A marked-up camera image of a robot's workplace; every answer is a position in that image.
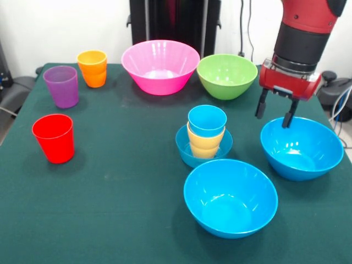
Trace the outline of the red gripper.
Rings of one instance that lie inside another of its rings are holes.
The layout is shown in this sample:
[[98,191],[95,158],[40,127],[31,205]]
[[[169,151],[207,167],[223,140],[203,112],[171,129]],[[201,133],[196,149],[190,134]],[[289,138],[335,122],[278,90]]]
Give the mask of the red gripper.
[[299,100],[308,101],[316,92],[322,79],[321,73],[291,73],[277,67],[270,59],[265,59],[259,74],[259,84],[263,87],[255,112],[261,119],[266,109],[268,90],[292,98],[290,110],[285,114],[282,128],[289,128]]

